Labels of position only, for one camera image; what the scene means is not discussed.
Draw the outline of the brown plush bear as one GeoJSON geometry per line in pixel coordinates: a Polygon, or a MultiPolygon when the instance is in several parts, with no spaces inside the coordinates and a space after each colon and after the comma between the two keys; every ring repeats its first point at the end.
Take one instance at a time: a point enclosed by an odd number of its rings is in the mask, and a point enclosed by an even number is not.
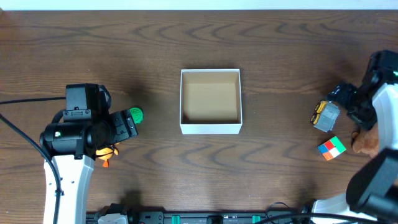
{"type": "Polygon", "coordinates": [[[379,133],[376,123],[369,131],[358,129],[353,131],[351,147],[355,153],[364,153],[376,157],[379,153],[379,133]]]}

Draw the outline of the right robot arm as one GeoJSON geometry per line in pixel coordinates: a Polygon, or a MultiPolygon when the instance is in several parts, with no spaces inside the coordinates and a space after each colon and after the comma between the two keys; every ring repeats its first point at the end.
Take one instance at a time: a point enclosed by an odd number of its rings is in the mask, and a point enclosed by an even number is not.
{"type": "Polygon", "coordinates": [[[315,200],[299,223],[397,223],[397,53],[374,52],[362,84],[339,83],[315,107],[310,122],[331,131],[346,110],[358,130],[351,135],[355,152],[371,160],[350,180],[344,194],[315,200]]]}

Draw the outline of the white cardboard box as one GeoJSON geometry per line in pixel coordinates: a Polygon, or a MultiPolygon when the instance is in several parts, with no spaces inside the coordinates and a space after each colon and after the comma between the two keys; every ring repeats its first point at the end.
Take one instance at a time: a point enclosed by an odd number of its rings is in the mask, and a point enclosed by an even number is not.
{"type": "Polygon", "coordinates": [[[183,134],[239,134],[243,125],[240,70],[181,70],[179,123],[183,134]]]}

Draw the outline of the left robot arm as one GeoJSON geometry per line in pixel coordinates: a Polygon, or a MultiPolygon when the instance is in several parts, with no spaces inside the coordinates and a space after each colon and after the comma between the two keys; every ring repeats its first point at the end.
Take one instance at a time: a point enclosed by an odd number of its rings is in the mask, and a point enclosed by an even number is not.
{"type": "Polygon", "coordinates": [[[66,87],[66,108],[40,135],[49,157],[44,162],[44,223],[85,223],[90,179],[97,151],[137,136],[129,110],[110,113],[105,86],[83,83],[66,87]]]}

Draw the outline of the orange blue duck toy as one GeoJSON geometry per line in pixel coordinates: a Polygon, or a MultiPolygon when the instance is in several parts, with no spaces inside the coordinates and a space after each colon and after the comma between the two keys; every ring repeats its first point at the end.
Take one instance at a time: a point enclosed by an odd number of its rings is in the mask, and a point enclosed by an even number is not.
{"type": "Polygon", "coordinates": [[[96,150],[96,158],[103,161],[103,167],[108,168],[109,160],[113,156],[119,155],[119,149],[117,148],[118,144],[119,143],[117,142],[115,144],[109,145],[108,147],[96,150]]]}

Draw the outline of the green round disc toy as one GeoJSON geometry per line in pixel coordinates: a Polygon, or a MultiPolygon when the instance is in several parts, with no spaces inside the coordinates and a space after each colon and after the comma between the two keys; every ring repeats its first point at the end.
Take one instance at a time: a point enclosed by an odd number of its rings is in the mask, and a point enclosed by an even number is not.
{"type": "Polygon", "coordinates": [[[135,124],[141,124],[143,122],[144,113],[140,108],[133,107],[129,111],[131,113],[131,116],[132,116],[135,124]]]}

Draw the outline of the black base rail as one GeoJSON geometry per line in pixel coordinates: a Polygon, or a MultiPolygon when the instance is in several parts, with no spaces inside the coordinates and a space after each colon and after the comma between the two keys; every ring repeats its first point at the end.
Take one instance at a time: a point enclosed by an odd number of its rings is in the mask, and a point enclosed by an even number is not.
{"type": "Polygon", "coordinates": [[[290,215],[297,210],[287,206],[270,207],[264,211],[205,211],[205,212],[169,212],[162,208],[128,209],[121,204],[111,204],[98,212],[86,214],[86,222],[95,223],[132,223],[132,224],[237,224],[257,223],[279,215],[290,215]]]}

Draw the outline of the yellow grey toy truck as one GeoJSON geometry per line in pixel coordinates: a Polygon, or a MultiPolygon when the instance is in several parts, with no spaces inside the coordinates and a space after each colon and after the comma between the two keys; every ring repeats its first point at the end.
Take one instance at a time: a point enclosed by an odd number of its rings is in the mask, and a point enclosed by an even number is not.
{"type": "Polygon", "coordinates": [[[340,110],[338,106],[332,102],[322,100],[315,107],[315,113],[311,117],[310,122],[314,128],[327,133],[333,129],[339,114],[340,110]]]}

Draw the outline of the colourful puzzle cube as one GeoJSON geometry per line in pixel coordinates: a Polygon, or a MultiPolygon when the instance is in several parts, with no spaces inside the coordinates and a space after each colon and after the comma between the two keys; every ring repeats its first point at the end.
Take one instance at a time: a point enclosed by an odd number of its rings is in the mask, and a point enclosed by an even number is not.
{"type": "Polygon", "coordinates": [[[340,154],[345,152],[346,148],[343,143],[338,139],[337,136],[332,137],[328,141],[324,142],[323,144],[318,146],[318,150],[323,155],[323,157],[329,161],[340,154]]]}

